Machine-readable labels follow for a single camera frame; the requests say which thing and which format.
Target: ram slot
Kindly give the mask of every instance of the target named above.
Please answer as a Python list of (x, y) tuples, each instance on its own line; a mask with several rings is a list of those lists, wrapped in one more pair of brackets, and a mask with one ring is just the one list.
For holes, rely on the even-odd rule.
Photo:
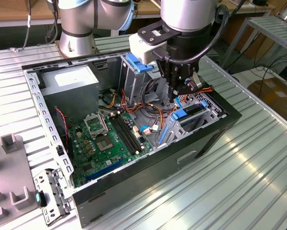
[(116, 118), (111, 119), (111, 123), (121, 138), (122, 142), (126, 145), (127, 149), (130, 151), (131, 155), (135, 154), (136, 149), (132, 146), (132, 143), (128, 140), (126, 135), (124, 135), (125, 130), (119, 125)]
[(122, 126), (122, 128), (126, 130), (126, 135), (130, 138), (130, 141), (132, 145), (134, 146), (134, 148), (137, 151), (141, 151), (140, 145), (138, 144), (134, 134), (128, 129), (127, 125), (124, 123), (121, 117), (118, 117), (118, 122)]

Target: blue plastic latch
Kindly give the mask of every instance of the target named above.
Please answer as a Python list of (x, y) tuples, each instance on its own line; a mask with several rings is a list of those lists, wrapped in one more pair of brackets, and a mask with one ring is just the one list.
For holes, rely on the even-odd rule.
[(177, 115), (175, 115), (175, 114), (172, 114), (172, 117), (175, 119), (175, 120), (178, 120), (178, 116)]
[(205, 101), (201, 101), (201, 105), (206, 108), (208, 106), (208, 104)]
[(186, 115), (187, 115), (187, 113), (184, 110), (182, 110), (182, 109), (180, 109), (178, 111), (175, 111), (172, 114), (173, 118), (176, 119), (176, 120), (178, 120), (179, 118), (184, 117)]
[(141, 63), (137, 57), (134, 56), (134, 54), (127, 54), (126, 55), (127, 60), (129, 63), (137, 70), (139, 73), (147, 72), (153, 69), (153, 66), (150, 65), (144, 65)]

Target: wooden surface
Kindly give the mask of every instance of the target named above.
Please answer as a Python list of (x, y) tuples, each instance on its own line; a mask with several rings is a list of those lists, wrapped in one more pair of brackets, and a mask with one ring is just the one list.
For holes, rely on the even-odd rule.
[[(233, 11), (236, 7), (229, 0), (223, 0), (220, 4), (226, 4), (229, 11)], [(256, 9), (274, 9), (273, 5), (269, 5), (268, 7), (256, 6)], [(253, 11), (254, 7), (250, 8), (241, 8), (240, 11)], [(154, 6), (149, 1), (142, 1), (138, 4), (138, 14), (158, 14), (159, 9)], [(38, 2), (32, 7), (32, 20), (36, 19), (52, 19), (53, 15), (51, 11), (48, 9), (48, 5), (46, 0), (38, 0)], [(0, 21), (14, 21), (14, 20), (26, 20), (27, 13), (24, 11), (17, 11), (13, 9), (7, 9), (0, 7)]]

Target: black chip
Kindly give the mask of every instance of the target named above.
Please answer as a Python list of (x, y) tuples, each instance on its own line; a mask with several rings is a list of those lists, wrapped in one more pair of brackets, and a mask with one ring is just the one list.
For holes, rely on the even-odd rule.
[(88, 171), (88, 170), (92, 169), (92, 166), (91, 166), (91, 164), (87, 164), (87, 165), (83, 166), (83, 169), (84, 169), (84, 171)]
[(139, 138), (140, 143), (145, 143), (145, 139), (143, 137)]

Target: chip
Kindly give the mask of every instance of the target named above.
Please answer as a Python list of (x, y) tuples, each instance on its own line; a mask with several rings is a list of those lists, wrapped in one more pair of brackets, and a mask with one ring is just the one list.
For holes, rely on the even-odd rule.
[(96, 144), (100, 151), (105, 151), (107, 149), (110, 149), (111, 147), (114, 147), (113, 143), (111, 142), (110, 138), (108, 136), (102, 136), (96, 140)]
[(88, 171), (88, 170), (92, 169), (92, 166), (91, 166), (91, 164), (87, 164), (87, 165), (83, 166), (83, 169), (84, 169), (84, 171)]

